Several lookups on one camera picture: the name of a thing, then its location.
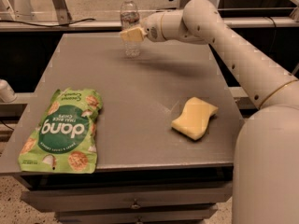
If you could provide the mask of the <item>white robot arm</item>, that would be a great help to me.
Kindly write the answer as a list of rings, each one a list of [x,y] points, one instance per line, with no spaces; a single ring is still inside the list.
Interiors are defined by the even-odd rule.
[[[299,79],[227,26],[208,0],[159,12],[121,32],[212,46],[257,111],[235,145],[233,224],[299,224]]]

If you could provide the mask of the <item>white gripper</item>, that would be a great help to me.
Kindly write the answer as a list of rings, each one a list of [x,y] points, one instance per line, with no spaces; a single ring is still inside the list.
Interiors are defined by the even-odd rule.
[[[162,30],[163,16],[163,12],[149,15],[141,21],[142,28],[132,27],[121,31],[121,39],[130,42],[142,42],[147,37],[152,42],[164,42],[165,38]]]

